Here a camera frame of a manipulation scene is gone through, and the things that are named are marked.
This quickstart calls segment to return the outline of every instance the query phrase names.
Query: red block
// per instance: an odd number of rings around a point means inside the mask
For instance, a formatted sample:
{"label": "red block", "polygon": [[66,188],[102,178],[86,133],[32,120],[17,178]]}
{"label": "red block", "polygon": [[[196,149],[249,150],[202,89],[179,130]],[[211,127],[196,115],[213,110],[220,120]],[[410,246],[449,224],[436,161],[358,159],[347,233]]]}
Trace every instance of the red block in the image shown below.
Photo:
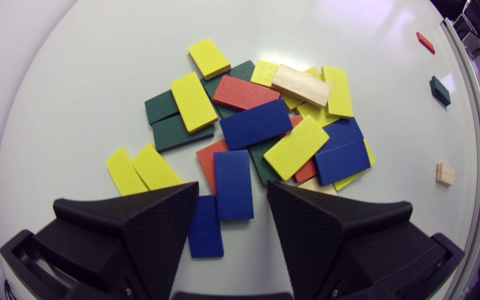
{"label": "red block", "polygon": [[249,110],[278,99],[279,96],[278,91],[270,88],[231,76],[223,76],[217,85],[212,101],[240,110]]}
{"label": "red block", "polygon": [[429,40],[427,40],[425,36],[421,35],[421,33],[419,32],[416,32],[416,36],[418,37],[417,40],[419,40],[419,42],[424,45],[425,48],[429,49],[429,51],[431,51],[433,54],[435,53],[435,48],[433,44],[431,44],[431,42],[429,42]]}
{"label": "red block", "polygon": [[220,140],[214,144],[207,146],[198,152],[196,152],[197,160],[200,161],[201,168],[205,177],[207,178],[208,185],[210,186],[214,196],[216,196],[216,177],[214,174],[214,154],[215,152],[227,152],[227,144],[225,140]]}

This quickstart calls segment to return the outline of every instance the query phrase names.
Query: wooden block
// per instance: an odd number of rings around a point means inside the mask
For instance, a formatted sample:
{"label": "wooden block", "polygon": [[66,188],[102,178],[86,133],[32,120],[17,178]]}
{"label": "wooden block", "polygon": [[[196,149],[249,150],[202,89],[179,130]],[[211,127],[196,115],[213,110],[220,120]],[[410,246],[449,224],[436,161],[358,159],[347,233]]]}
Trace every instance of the wooden block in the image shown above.
{"label": "wooden block", "polygon": [[368,169],[370,160],[363,141],[320,152],[314,156],[320,185],[328,185]]}
{"label": "wooden block", "polygon": [[133,159],[132,165],[150,190],[158,190],[183,183],[151,144],[144,146]]}
{"label": "wooden block", "polygon": [[257,60],[253,74],[251,75],[251,82],[272,87],[272,80],[279,65],[262,59]]}
{"label": "wooden block", "polygon": [[219,220],[253,218],[253,197],[247,152],[247,150],[238,150],[214,154]]}
{"label": "wooden block", "polygon": [[310,103],[303,103],[295,108],[295,112],[301,117],[305,118],[310,115],[314,121],[318,122],[320,127],[325,127],[340,119],[339,116],[327,116],[324,108],[312,105]]}
{"label": "wooden block", "polygon": [[239,110],[249,110],[279,98],[279,92],[231,76],[223,76],[212,101]]}
{"label": "wooden block", "polygon": [[[370,160],[370,165],[373,167],[376,161],[375,161],[375,157],[373,156],[373,152],[370,148],[370,145],[368,144],[368,141],[366,141],[366,139],[364,139],[364,146],[366,146],[366,152],[368,153],[368,160]],[[366,172],[366,170],[356,173],[354,175],[351,175],[349,177],[346,177],[342,180],[339,180],[335,182],[333,185],[335,186],[336,190],[341,190],[342,188],[350,184],[353,180],[355,180],[360,175],[362,175],[364,172]]]}
{"label": "wooden block", "polygon": [[188,230],[192,258],[222,258],[220,221],[213,195],[200,196]]}
{"label": "wooden block", "polygon": [[213,136],[214,129],[212,125],[195,133],[189,133],[183,123],[183,118],[179,115],[166,118],[153,124],[155,149],[158,152],[177,148]]}
{"label": "wooden block", "polygon": [[171,90],[147,100],[144,104],[149,125],[179,113]]}
{"label": "wooden block", "polygon": [[207,146],[198,152],[196,152],[197,160],[200,162],[201,169],[205,173],[208,185],[210,186],[212,193],[216,195],[216,177],[214,173],[214,154],[216,152],[229,151],[225,140],[219,140],[214,144]]}
{"label": "wooden block", "polygon": [[292,129],[282,99],[221,119],[220,125],[229,150],[238,150]]}
{"label": "wooden block", "polygon": [[195,133],[218,120],[218,116],[197,77],[195,72],[191,72],[170,84],[173,97],[189,133]]}
{"label": "wooden block", "polygon": [[255,64],[251,60],[248,60],[229,70],[229,76],[250,81],[254,69]]}
{"label": "wooden block", "polygon": [[326,113],[343,118],[352,118],[353,106],[345,70],[322,66],[322,79],[331,86]]}
{"label": "wooden block", "polygon": [[322,80],[284,65],[280,65],[277,69],[272,87],[320,108],[325,108],[327,105],[331,90],[331,86]]}
{"label": "wooden block", "polygon": [[272,167],[264,160],[264,154],[277,142],[279,142],[279,138],[272,137],[249,146],[249,154],[251,154],[251,159],[253,160],[255,169],[257,169],[260,183],[263,186],[267,186],[270,181],[278,182],[280,180],[279,175],[277,175]]}
{"label": "wooden block", "polygon": [[231,69],[227,58],[209,38],[189,46],[188,52],[206,80]]}
{"label": "wooden block", "polygon": [[436,52],[433,44],[431,42],[429,42],[429,40],[427,40],[425,38],[425,36],[421,35],[421,33],[419,33],[419,32],[416,32],[416,36],[418,37],[417,40],[419,40],[419,42],[422,45],[424,45],[425,48],[429,49],[429,51],[431,51],[432,54],[434,54]]}
{"label": "wooden block", "polygon": [[268,150],[264,159],[282,180],[288,180],[328,139],[322,127],[311,116],[307,116]]}
{"label": "wooden block", "polygon": [[328,195],[337,195],[337,191],[335,190],[335,187],[332,184],[328,184],[326,186],[320,186],[318,183],[318,178],[312,178],[310,180],[307,180],[297,186],[298,188],[304,188],[305,190],[313,190],[314,192],[319,192],[319,193],[324,193]]}
{"label": "wooden block", "polygon": [[127,196],[149,190],[131,165],[131,158],[125,148],[118,148],[106,163],[108,172],[120,195]]}

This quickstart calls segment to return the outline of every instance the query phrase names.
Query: green block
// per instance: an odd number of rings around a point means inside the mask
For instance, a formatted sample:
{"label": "green block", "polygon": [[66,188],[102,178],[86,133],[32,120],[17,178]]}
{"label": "green block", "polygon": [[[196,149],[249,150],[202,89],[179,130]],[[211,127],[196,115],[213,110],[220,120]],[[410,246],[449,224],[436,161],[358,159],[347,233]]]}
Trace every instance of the green block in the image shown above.
{"label": "green block", "polygon": [[179,113],[172,91],[169,90],[145,102],[149,125]]}
{"label": "green block", "polygon": [[442,82],[433,76],[431,81],[429,81],[429,85],[431,86],[431,93],[432,95],[438,99],[442,104],[448,106],[451,104],[451,98],[449,97],[449,91],[444,87]]}
{"label": "green block", "polygon": [[255,64],[251,60],[248,60],[229,70],[229,76],[250,81],[254,69]]}
{"label": "green block", "polygon": [[181,115],[172,116],[153,124],[153,136],[155,138],[155,149],[158,152],[177,148],[190,144],[204,138],[214,136],[214,129],[209,125],[203,129],[190,134],[185,127]]}
{"label": "green block", "polygon": [[272,167],[264,160],[263,157],[264,154],[270,150],[270,148],[279,142],[279,140],[280,139],[278,137],[272,137],[249,146],[251,159],[255,164],[255,168],[259,174],[260,182],[263,186],[266,186],[269,181],[280,181],[279,175],[273,171]]}

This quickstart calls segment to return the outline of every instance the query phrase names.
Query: white table surface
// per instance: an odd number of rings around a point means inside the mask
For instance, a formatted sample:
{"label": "white table surface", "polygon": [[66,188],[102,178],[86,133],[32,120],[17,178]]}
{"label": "white table surface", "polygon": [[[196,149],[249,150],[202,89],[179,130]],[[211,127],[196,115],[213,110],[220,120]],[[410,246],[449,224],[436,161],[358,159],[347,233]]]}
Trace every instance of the white table surface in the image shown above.
{"label": "white table surface", "polygon": [[[248,59],[300,70],[347,70],[354,112],[377,164],[339,195],[409,201],[411,222],[464,248],[476,194],[477,153],[460,67],[429,1],[319,0],[152,2],[80,0],[53,30],[17,93],[0,149],[0,246],[20,230],[39,231],[57,198],[118,196],[105,160],[119,147],[153,143],[143,102],[196,70],[187,46],[211,38],[231,64]],[[426,36],[432,55],[416,38]],[[435,75],[451,93],[430,93]],[[164,153],[185,182],[210,189],[195,152],[214,138]],[[455,169],[455,185],[435,182],[435,165]],[[225,256],[192,260],[188,244],[175,291],[292,292],[265,189],[251,164],[255,219],[222,222]],[[20,299],[32,298],[5,265]],[[434,298],[440,299],[445,285]]]}

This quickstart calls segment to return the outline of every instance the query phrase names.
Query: blue block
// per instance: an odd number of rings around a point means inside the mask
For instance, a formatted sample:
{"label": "blue block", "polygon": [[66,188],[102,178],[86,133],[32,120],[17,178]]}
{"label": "blue block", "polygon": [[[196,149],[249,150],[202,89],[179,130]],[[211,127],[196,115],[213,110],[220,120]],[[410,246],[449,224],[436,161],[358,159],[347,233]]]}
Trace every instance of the blue block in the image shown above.
{"label": "blue block", "polygon": [[348,120],[341,118],[335,123],[327,125],[323,129],[329,135],[329,140],[320,150],[318,150],[318,152],[325,152],[364,139],[355,118]]}
{"label": "blue block", "polygon": [[218,219],[252,219],[253,197],[248,151],[216,152],[214,171]]}
{"label": "blue block", "polygon": [[220,222],[214,195],[200,196],[188,231],[192,258],[222,258]]}
{"label": "blue block", "polygon": [[282,98],[220,120],[229,150],[237,150],[285,133],[292,123]]}
{"label": "blue block", "polygon": [[368,169],[370,160],[364,141],[356,141],[314,155],[320,185],[328,185]]}

